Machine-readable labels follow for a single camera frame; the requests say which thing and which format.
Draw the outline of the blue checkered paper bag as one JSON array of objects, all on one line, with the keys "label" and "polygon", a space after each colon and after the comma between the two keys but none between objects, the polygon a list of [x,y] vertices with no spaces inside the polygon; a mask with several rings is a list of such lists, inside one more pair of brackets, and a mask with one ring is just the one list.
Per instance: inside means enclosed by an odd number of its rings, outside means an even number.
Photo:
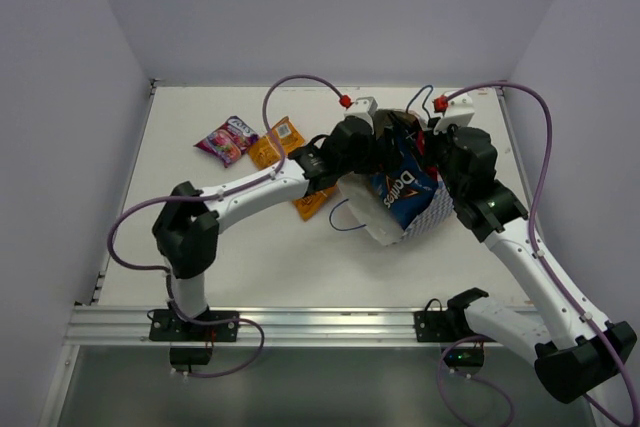
[{"label": "blue checkered paper bag", "polygon": [[450,217],[453,200],[437,169],[424,164],[424,119],[407,109],[380,109],[372,97],[356,99],[348,113],[370,120],[379,145],[391,153],[385,171],[350,173],[337,182],[358,227],[388,246],[424,234]]}]

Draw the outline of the blue Doritos bag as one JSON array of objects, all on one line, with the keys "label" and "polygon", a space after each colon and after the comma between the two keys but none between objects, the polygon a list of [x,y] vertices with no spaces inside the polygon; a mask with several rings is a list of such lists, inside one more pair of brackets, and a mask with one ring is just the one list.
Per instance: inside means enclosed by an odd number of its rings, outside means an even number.
[{"label": "blue Doritos bag", "polygon": [[392,115],[380,139],[385,171],[370,177],[374,192],[404,231],[427,210],[438,190],[437,170],[423,166],[419,140],[414,126]]}]

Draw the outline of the purple candy bag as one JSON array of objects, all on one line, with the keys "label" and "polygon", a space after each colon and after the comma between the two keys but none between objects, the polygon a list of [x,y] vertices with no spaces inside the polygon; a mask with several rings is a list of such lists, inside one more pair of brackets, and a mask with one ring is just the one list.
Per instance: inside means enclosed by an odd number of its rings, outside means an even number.
[{"label": "purple candy bag", "polygon": [[194,147],[213,155],[228,168],[239,161],[258,140],[258,133],[246,122],[238,116],[230,116]]}]

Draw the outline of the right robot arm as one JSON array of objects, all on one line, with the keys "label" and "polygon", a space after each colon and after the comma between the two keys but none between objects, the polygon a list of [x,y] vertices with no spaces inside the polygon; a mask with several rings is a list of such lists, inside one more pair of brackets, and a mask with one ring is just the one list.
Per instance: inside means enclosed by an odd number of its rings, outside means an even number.
[{"label": "right robot arm", "polygon": [[451,127],[425,133],[424,143],[425,162],[441,175],[460,222],[507,267],[541,317],[535,322],[474,288],[448,301],[449,334],[501,343],[565,404],[617,375],[637,342],[635,331],[589,301],[548,251],[526,208],[497,180],[489,134]]}]

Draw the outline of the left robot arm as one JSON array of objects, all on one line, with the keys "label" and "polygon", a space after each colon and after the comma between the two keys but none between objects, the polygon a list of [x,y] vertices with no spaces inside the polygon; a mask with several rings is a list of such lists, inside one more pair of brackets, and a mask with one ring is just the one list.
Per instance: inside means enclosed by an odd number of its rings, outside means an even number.
[{"label": "left robot arm", "polygon": [[175,331],[193,340],[207,330],[205,271],[215,261],[222,233],[272,206],[332,187],[344,175],[381,172],[395,153],[389,134],[375,133],[370,120],[348,116],[319,146],[310,142],[296,148],[256,174],[203,190],[189,182],[178,185],[152,227],[169,269]]}]

